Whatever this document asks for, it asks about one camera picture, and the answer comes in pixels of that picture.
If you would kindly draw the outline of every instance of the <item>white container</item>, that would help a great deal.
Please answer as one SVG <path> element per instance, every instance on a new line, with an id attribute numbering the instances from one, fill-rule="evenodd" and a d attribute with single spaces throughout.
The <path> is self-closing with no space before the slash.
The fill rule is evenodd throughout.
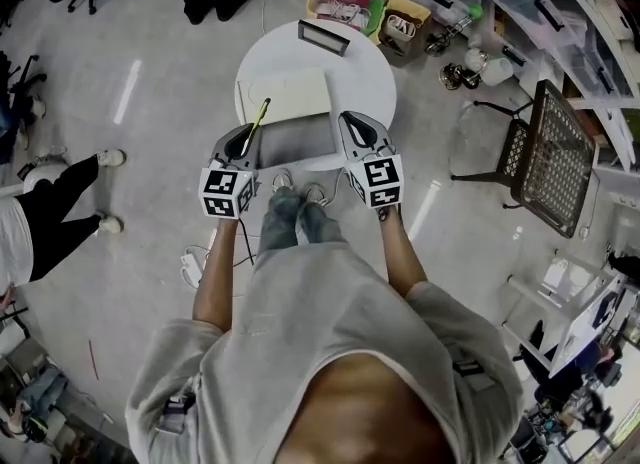
<path id="1" fill-rule="evenodd" d="M 513 76 L 513 66 L 509 59 L 500 57 L 487 62 L 487 67 L 480 73 L 480 78 L 489 87 L 494 87 Z"/>

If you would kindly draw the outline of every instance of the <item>hand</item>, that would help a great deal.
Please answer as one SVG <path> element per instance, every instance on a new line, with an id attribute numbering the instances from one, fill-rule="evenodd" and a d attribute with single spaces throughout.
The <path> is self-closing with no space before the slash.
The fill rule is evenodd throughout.
<path id="1" fill-rule="evenodd" d="M 9 304 L 13 302 L 13 299 L 16 296 L 16 287 L 13 284 L 10 284 L 4 292 L 4 295 L 0 300 L 0 309 L 7 309 Z"/>

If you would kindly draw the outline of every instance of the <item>paper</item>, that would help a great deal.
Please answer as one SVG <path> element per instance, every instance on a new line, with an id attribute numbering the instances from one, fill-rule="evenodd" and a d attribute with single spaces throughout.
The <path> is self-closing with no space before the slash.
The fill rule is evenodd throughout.
<path id="1" fill-rule="evenodd" d="M 244 123 L 252 124 L 266 98 L 271 98 L 262 124 L 331 111 L 324 70 L 288 71 L 277 75 L 238 81 Z"/>

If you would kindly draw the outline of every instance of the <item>white shirt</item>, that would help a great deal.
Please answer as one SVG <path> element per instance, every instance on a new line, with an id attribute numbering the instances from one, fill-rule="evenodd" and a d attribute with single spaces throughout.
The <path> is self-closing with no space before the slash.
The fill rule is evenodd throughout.
<path id="1" fill-rule="evenodd" d="M 22 206 L 14 197 L 0 197 L 0 295 L 11 283 L 28 283 L 32 270 L 31 232 Z"/>
<path id="2" fill-rule="evenodd" d="M 378 357 L 440 423 L 458 463 L 495 462 L 522 389 L 498 330 L 431 283 L 406 300 L 347 244 L 267 253 L 226 334 L 177 320 L 155 338 L 127 403 L 141 463 L 272 463 L 305 390 L 328 363 Z M 155 430 L 165 401 L 195 377 L 180 436 Z"/>

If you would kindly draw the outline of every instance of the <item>white cable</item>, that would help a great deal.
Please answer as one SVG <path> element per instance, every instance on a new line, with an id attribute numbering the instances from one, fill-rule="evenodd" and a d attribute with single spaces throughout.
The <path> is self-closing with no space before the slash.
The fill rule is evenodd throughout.
<path id="1" fill-rule="evenodd" d="M 261 0 L 262 1 L 262 35 L 266 36 L 267 35 L 267 30 L 264 26 L 264 9 L 265 9 L 265 0 Z"/>
<path id="2" fill-rule="evenodd" d="M 338 173 L 338 177 L 336 178 L 336 183 L 333 186 L 333 196 L 331 197 L 330 200 L 328 200 L 324 206 L 329 206 L 331 203 L 333 203 L 336 198 L 338 197 L 338 185 L 340 184 L 340 179 L 342 178 L 342 176 L 348 176 L 347 171 L 345 171 L 344 169 L 340 169 L 340 172 Z"/>

